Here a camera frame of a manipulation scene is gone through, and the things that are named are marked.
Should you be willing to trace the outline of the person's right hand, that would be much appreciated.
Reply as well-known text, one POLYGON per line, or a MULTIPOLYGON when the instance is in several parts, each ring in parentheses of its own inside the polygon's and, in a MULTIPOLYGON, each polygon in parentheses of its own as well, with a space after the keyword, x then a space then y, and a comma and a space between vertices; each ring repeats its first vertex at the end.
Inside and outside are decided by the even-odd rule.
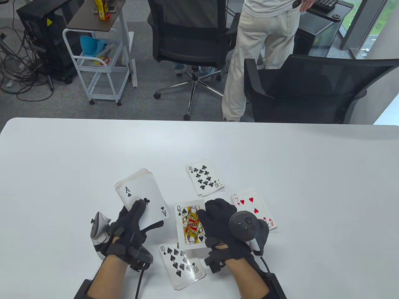
POLYGON ((236 238, 229 228, 230 219, 236 212, 234 205, 221 198, 207 201, 205 209, 198 210, 206 236, 205 243, 222 261, 244 258, 252 267, 257 267, 249 245, 236 238))

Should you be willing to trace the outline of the person's left hand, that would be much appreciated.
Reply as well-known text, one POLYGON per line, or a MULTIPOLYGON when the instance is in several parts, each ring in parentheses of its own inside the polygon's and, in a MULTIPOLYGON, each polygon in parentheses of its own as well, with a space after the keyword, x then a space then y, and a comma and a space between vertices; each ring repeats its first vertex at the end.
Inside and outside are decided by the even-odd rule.
POLYGON ((158 221, 147 228, 140 229, 139 221, 144 215, 147 204, 143 199, 134 202, 130 210, 125 207, 118 219, 111 225, 110 240, 102 248, 104 256, 115 255, 128 265, 144 262, 140 255, 149 230, 160 228, 164 221, 158 221))

